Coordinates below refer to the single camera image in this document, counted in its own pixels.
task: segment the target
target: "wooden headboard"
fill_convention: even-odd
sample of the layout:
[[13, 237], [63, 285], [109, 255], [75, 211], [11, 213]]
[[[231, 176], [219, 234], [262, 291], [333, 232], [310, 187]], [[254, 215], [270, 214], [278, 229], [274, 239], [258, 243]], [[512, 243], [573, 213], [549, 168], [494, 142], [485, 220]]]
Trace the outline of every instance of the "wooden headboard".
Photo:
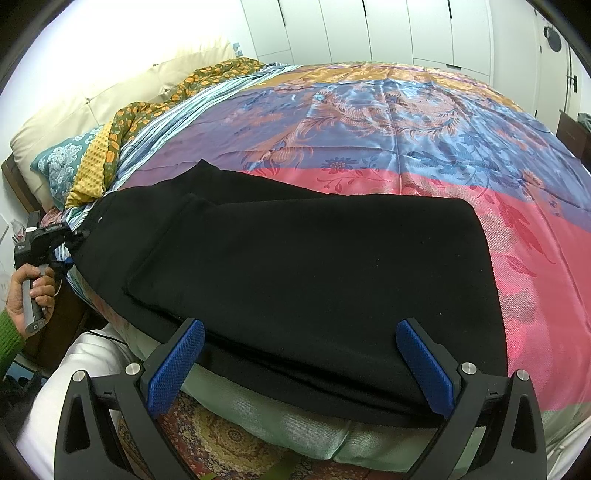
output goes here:
[[10, 155], [2, 163], [2, 173], [27, 212], [39, 210], [42, 216], [45, 215], [46, 212], [41, 203], [35, 198], [25, 179], [22, 178], [21, 171], [18, 169], [13, 155]]

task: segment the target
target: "blue floral pillowcase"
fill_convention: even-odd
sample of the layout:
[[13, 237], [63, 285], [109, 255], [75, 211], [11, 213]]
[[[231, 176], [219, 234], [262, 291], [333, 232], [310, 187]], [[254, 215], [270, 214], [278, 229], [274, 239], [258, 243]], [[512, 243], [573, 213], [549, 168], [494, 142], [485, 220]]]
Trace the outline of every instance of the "blue floral pillowcase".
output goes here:
[[31, 163], [31, 170], [41, 173], [49, 182], [51, 197], [61, 211], [64, 210], [66, 199], [74, 185], [80, 161], [101, 128], [102, 125], [99, 125], [85, 134], [54, 145], [39, 153]]

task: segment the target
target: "patterned rug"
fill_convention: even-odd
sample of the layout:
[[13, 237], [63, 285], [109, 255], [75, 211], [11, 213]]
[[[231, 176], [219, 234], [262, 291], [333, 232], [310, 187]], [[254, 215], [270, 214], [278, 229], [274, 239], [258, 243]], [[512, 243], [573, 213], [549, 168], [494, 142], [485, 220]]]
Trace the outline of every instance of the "patterned rug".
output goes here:
[[[312, 460], [263, 442], [238, 425], [202, 407], [181, 392], [158, 423], [168, 441], [200, 480], [400, 480], [401, 473], [379, 472], [332, 460]], [[125, 420], [118, 426], [128, 456], [149, 478]]]

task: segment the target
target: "folded black fabric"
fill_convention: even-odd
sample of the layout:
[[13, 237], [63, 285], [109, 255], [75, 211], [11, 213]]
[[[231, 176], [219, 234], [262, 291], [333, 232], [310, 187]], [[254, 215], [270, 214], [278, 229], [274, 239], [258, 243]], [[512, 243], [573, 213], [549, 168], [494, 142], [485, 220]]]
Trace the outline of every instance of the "folded black fabric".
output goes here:
[[200, 363], [277, 400], [437, 424], [394, 345], [407, 316], [458, 361], [506, 374], [488, 246], [462, 200], [325, 196], [202, 161], [110, 194], [82, 227], [75, 263], [115, 311], [159, 341], [200, 319]]

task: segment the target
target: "green sleeve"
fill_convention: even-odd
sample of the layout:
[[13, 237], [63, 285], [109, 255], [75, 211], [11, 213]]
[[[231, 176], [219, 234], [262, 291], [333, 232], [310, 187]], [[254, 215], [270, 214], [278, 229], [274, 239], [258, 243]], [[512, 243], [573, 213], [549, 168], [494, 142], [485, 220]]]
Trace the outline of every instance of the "green sleeve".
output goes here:
[[18, 333], [6, 310], [3, 310], [0, 313], [0, 381], [6, 375], [17, 353], [24, 346], [25, 340]]

